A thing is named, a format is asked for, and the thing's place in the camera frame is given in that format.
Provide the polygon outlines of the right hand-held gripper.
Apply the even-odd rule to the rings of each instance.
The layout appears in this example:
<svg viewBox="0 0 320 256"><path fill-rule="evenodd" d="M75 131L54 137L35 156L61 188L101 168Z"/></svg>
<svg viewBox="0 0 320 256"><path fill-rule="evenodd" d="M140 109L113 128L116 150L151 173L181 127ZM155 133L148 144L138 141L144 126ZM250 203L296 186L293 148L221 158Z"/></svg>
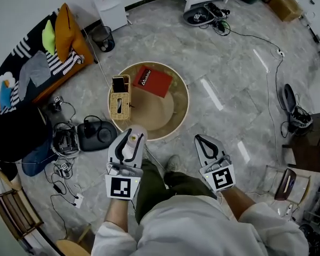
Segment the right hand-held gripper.
<svg viewBox="0 0 320 256"><path fill-rule="evenodd" d="M194 142L202 166L199 173L211 190L216 193L233 187L234 166L230 156L225 155L222 142L211 136L199 134L195 135Z"/></svg>

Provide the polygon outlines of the small white object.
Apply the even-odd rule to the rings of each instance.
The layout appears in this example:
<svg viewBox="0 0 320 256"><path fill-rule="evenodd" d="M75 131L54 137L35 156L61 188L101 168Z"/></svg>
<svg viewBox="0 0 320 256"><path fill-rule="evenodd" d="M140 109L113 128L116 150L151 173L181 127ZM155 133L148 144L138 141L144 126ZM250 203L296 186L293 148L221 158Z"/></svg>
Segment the small white object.
<svg viewBox="0 0 320 256"><path fill-rule="evenodd" d="M148 133L147 133L147 130L144 129L142 126L140 125L131 125L128 129L130 129L130 134L131 133L136 133L136 134L140 134L140 133L143 133L144 134L144 146L145 146L145 143L148 139Z"/></svg>

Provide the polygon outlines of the person's left forearm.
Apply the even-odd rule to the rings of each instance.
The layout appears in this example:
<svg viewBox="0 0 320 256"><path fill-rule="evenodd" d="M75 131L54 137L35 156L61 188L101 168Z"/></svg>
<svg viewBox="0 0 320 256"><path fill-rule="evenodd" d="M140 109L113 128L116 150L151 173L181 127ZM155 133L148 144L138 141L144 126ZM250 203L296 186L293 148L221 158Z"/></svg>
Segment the person's left forearm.
<svg viewBox="0 0 320 256"><path fill-rule="evenodd" d="M128 208L128 200L112 198L104 222L111 222L128 232Z"/></svg>

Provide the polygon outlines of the person's grey shoe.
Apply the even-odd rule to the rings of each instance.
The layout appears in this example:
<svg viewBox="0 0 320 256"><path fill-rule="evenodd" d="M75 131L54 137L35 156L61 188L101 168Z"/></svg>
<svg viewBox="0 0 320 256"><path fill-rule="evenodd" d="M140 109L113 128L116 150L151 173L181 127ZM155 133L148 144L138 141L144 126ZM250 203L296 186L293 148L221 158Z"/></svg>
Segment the person's grey shoe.
<svg viewBox="0 0 320 256"><path fill-rule="evenodd" d="M178 155L173 155L169 158L167 161L167 164L165 166L165 172L178 172L180 169L181 161L180 157Z"/></svg>

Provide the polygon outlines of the wicker tissue box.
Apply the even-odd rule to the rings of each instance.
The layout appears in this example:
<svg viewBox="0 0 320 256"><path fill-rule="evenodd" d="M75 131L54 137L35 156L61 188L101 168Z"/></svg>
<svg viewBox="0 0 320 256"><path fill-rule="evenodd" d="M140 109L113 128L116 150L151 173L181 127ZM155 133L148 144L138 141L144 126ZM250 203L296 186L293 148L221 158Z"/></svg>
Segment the wicker tissue box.
<svg viewBox="0 0 320 256"><path fill-rule="evenodd" d="M131 82L129 75L121 75L124 77L125 92L114 93L111 85L109 94L109 112L113 120L123 121L131 117Z"/></svg>

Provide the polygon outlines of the person's green trousers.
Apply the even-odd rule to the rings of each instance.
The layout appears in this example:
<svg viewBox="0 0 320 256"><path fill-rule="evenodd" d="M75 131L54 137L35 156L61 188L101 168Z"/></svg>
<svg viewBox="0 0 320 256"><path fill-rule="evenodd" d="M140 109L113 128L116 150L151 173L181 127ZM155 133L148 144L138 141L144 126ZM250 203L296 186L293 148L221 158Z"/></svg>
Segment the person's green trousers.
<svg viewBox="0 0 320 256"><path fill-rule="evenodd" d="M156 165L148 159L142 161L141 169L143 175L135 209L137 223L140 223L155 205L175 195L208 196L217 199L198 178L177 171L166 172L162 177Z"/></svg>

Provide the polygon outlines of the spare gripper on floor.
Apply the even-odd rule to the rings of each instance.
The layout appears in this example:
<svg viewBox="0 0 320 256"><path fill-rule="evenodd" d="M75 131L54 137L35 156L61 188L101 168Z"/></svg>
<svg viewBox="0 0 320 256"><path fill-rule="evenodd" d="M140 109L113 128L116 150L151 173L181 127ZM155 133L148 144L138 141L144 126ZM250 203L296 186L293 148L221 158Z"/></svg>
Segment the spare gripper on floor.
<svg viewBox="0 0 320 256"><path fill-rule="evenodd" d="M61 105L63 103L63 98L62 96L57 96L54 98L52 103L48 104L48 110L51 111L52 113L57 113L61 111Z"/></svg>
<svg viewBox="0 0 320 256"><path fill-rule="evenodd" d="M72 166L68 162L64 162L61 165L55 165L54 172L64 179L69 179L71 177Z"/></svg>

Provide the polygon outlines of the red book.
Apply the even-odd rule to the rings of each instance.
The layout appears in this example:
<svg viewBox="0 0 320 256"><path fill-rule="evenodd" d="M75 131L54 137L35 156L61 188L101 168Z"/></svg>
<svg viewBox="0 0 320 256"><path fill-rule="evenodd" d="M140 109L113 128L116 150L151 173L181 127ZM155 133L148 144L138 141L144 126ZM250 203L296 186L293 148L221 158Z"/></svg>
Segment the red book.
<svg viewBox="0 0 320 256"><path fill-rule="evenodd" d="M172 79L172 76L162 71L142 65L134 78L133 86L165 98Z"/></svg>

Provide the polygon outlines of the person's white shirt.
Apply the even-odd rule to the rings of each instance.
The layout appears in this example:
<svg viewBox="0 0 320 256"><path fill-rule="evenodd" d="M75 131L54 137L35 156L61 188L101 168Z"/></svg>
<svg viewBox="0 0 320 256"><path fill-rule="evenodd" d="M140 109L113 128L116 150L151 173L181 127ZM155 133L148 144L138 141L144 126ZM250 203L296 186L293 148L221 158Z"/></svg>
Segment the person's white shirt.
<svg viewBox="0 0 320 256"><path fill-rule="evenodd" d="M293 222L266 203L230 220L208 196L176 195L158 203L132 236L112 222L96 233L91 256L308 256Z"/></svg>

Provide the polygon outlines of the dark wooden table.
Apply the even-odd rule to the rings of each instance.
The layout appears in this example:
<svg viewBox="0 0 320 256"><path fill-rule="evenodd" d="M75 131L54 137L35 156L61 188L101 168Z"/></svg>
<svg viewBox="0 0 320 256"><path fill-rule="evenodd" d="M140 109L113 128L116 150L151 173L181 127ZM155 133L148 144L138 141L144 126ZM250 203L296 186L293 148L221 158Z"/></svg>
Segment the dark wooden table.
<svg viewBox="0 0 320 256"><path fill-rule="evenodd" d="M294 134L282 149L293 156L293 160L286 161L288 167L320 173L320 113L311 118L313 122L307 130Z"/></svg>

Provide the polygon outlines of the grey open carrying case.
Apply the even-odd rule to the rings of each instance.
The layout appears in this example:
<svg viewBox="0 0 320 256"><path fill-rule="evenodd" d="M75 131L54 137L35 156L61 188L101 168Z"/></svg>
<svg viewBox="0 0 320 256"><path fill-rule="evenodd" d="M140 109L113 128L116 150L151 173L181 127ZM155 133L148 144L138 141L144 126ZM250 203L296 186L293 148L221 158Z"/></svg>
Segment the grey open carrying case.
<svg viewBox="0 0 320 256"><path fill-rule="evenodd" d="M312 124L313 119L309 113L297 104L295 94L290 84L284 85L282 89L282 98L289 116L289 123L299 129L308 128Z"/></svg>

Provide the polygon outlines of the orange sofa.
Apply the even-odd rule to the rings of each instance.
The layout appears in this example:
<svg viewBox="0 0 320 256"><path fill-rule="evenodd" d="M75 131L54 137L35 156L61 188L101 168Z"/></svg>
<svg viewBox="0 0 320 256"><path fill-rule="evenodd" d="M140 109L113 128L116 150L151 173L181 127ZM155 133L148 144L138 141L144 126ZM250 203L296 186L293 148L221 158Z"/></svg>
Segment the orange sofa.
<svg viewBox="0 0 320 256"><path fill-rule="evenodd" d="M0 75L7 71L13 74L13 77L19 81L19 75L21 67L33 57L37 51L42 51L46 54L46 50L42 44L42 30L48 20L51 21L52 27L55 32L55 22L58 16L60 8L47 15L41 22L39 22L26 36L24 36L13 50L8 54L6 59L0 66ZM27 92L24 100L16 105L15 109L27 104L27 103L42 103L48 99L51 94L60 87L64 82L69 80L78 71L83 69L85 66L90 65L94 62L93 55L84 39L82 31L79 27L80 35L78 39L78 51L79 55L85 57L82 64L75 64L73 68L65 75L58 74L52 76L42 85L36 87L32 81L29 82Z"/></svg>

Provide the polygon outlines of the wooden stool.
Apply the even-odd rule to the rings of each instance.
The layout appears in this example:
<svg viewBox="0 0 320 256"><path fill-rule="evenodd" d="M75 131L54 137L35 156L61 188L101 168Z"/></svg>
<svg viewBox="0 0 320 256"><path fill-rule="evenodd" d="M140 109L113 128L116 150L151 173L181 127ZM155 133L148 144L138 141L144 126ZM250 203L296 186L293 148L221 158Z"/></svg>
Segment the wooden stool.
<svg viewBox="0 0 320 256"><path fill-rule="evenodd" d="M71 239L74 235L74 231L70 229L63 239L56 241L55 245L64 256L91 256L91 253L82 246L83 239L90 230L91 224L88 224L79 238L74 241Z"/></svg>

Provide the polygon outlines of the grey cushion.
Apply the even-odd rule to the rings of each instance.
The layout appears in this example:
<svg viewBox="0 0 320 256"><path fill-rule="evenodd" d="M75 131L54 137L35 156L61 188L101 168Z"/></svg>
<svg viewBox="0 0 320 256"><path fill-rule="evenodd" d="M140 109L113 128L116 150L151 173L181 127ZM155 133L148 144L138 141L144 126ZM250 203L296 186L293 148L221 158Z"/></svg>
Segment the grey cushion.
<svg viewBox="0 0 320 256"><path fill-rule="evenodd" d="M37 51L36 54L21 67L18 85L19 99L21 101L24 100L30 81L32 81L36 87L39 87L50 77L51 72L46 54L42 51Z"/></svg>

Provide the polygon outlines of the wooden chair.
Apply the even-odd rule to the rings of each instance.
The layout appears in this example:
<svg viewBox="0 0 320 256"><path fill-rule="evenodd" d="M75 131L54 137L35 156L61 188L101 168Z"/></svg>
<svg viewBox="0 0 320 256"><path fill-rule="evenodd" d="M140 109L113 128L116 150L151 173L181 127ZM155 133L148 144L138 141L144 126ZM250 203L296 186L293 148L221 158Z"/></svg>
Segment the wooden chair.
<svg viewBox="0 0 320 256"><path fill-rule="evenodd" d="M0 193L0 216L17 240L44 223L23 189Z"/></svg>

